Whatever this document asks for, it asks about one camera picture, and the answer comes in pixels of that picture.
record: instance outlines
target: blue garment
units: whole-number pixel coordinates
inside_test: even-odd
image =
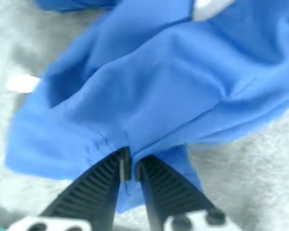
[[[60,11],[76,1],[39,2]],[[236,1],[205,22],[191,9],[191,0],[123,0],[103,14],[15,115],[7,166],[75,179],[130,146],[133,168],[155,154],[200,187],[187,143],[232,141],[289,108],[289,0]],[[143,203],[138,183],[121,187],[118,212]]]

